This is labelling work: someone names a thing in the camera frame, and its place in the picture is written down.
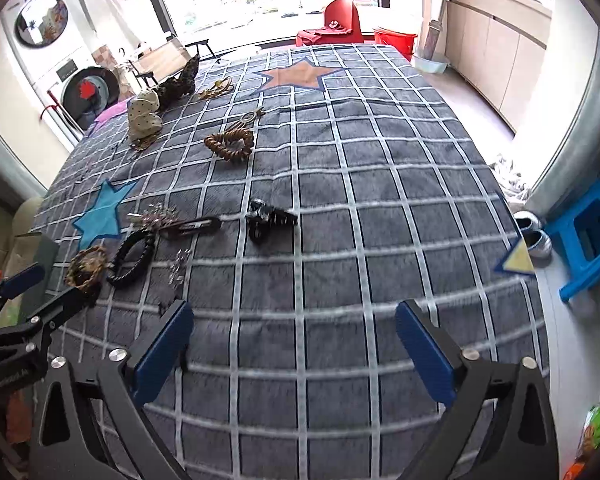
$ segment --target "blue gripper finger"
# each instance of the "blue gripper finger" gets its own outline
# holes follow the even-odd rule
[[[6,300],[12,300],[22,294],[25,290],[40,283],[44,277],[45,268],[40,264],[33,264],[7,280],[4,280],[0,286],[0,295]]]
[[[418,315],[404,301],[395,309],[395,330],[431,398],[451,407],[456,400],[453,367]]]
[[[137,406],[158,396],[192,330],[193,310],[184,301],[136,367],[131,398]]]

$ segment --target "silver shoe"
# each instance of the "silver shoe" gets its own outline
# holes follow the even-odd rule
[[[551,238],[544,231],[526,229],[522,231],[529,256],[543,260],[551,256]]]
[[[516,219],[521,233],[531,230],[539,231],[542,227],[540,219],[530,211],[518,211],[514,213],[513,218]]]

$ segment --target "blue plastic stool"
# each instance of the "blue plastic stool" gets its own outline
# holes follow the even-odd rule
[[[560,299],[569,301],[581,290],[600,280],[600,179],[560,218],[544,231],[560,238],[571,269],[571,281],[560,289]],[[597,256],[587,259],[578,232],[585,232]]]

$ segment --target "bed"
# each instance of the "bed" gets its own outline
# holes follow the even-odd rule
[[[127,212],[157,202],[181,218],[218,215],[222,228],[161,238],[144,279],[105,285],[94,308],[56,332],[50,357],[94,363],[128,346],[156,322],[170,261],[190,249],[188,371],[174,370],[144,410],[194,479],[395,478],[441,415],[395,335],[405,298],[484,357],[533,356],[548,385],[538,284],[494,270],[518,238],[496,181],[396,50],[272,51],[205,66],[197,86],[226,76],[234,92],[175,103],[139,156],[122,140],[120,116],[85,138],[56,177],[34,225],[60,245],[49,295],[66,287],[79,234],[72,221],[105,179],[137,181],[118,207],[123,234]],[[203,137],[258,106],[266,114],[248,162],[212,158]],[[250,198],[291,209],[298,225],[254,245]],[[119,243],[104,240],[110,256]],[[492,410],[485,404],[458,471]],[[116,463],[132,474],[102,404],[96,413]]]

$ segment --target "orange star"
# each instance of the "orange star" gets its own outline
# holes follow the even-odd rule
[[[341,70],[344,70],[344,68],[318,66],[314,65],[307,58],[304,58],[300,61],[296,61],[291,66],[256,72],[256,74],[266,77],[267,80],[254,93],[259,93],[269,88],[275,88],[276,86],[295,86],[324,92],[324,82],[322,78],[326,75],[333,74],[334,72],[340,72]]]

